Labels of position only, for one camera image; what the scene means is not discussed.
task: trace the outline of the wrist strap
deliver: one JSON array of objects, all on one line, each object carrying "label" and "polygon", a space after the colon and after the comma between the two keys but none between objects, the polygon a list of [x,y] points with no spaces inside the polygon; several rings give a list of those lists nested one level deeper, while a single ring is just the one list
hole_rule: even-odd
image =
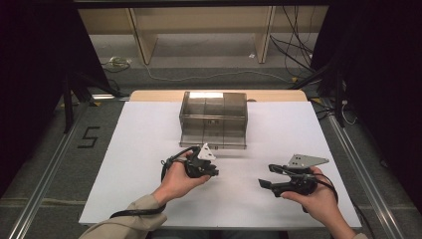
[{"label": "wrist strap", "polygon": [[143,210],[124,210],[114,213],[110,218],[114,217],[120,217],[120,216],[149,216],[149,215],[155,215],[161,213],[165,205],[162,205],[159,208],[156,209],[143,209]]}]

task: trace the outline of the transparent storage container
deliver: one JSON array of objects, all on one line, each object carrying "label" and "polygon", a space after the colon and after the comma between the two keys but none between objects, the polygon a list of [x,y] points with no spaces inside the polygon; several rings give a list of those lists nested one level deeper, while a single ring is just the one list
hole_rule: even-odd
[{"label": "transparent storage container", "polygon": [[185,92],[179,118],[180,146],[207,142],[213,149],[246,148],[246,94]]}]

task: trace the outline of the handheld controller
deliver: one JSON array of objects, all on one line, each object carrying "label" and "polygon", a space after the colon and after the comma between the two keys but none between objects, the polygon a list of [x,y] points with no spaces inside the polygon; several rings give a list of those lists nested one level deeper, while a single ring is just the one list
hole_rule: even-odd
[{"label": "handheld controller", "polygon": [[[188,155],[187,157],[180,156],[189,150],[192,150],[192,154]],[[174,161],[179,161],[184,164],[186,174],[191,178],[201,177],[202,175],[217,176],[219,170],[216,169],[216,165],[211,164],[211,160],[214,159],[216,159],[216,157],[211,152],[207,143],[204,143],[202,147],[191,146],[177,153],[176,155],[169,157],[165,162],[163,162],[162,173],[165,173],[165,170],[170,168]]]},{"label": "handheld controller", "polygon": [[289,182],[272,183],[263,179],[258,179],[258,181],[262,188],[270,189],[276,197],[280,197],[285,191],[309,195],[317,189],[319,183],[310,167],[326,162],[329,162],[326,158],[295,154],[288,165],[269,165],[271,172],[289,176],[291,178]]}]

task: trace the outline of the white paper sheet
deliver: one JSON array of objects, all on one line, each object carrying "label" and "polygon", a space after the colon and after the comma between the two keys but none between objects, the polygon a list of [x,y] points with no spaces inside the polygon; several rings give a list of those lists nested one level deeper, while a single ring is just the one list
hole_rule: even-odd
[{"label": "white paper sheet", "polygon": [[[92,225],[160,184],[161,160],[176,154],[181,103],[125,104],[81,224]],[[268,169],[295,153],[325,157],[319,168],[333,181],[339,208],[351,227],[361,227],[309,103],[248,103],[247,149],[213,150],[220,175],[167,204],[165,228],[292,230],[322,227],[293,201],[276,198],[258,178],[290,179]]]}]

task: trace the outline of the hand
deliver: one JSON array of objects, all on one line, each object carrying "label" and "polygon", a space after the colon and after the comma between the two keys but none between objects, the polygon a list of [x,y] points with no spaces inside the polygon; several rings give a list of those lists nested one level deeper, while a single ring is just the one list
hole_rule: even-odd
[{"label": "hand", "polygon": [[[188,151],[181,156],[190,155]],[[167,170],[161,185],[152,193],[160,206],[174,198],[180,198],[186,195],[194,187],[204,184],[210,179],[209,175],[203,175],[199,178],[190,178],[185,171],[182,162],[174,161]]]},{"label": "hand", "polygon": [[[311,167],[311,171],[313,174],[322,174],[317,167]],[[329,184],[324,176],[317,175],[316,179]],[[353,238],[356,235],[345,222],[338,209],[334,193],[328,187],[319,183],[316,190],[310,195],[286,191],[281,196],[300,203],[311,217],[327,227],[334,238]]]}]

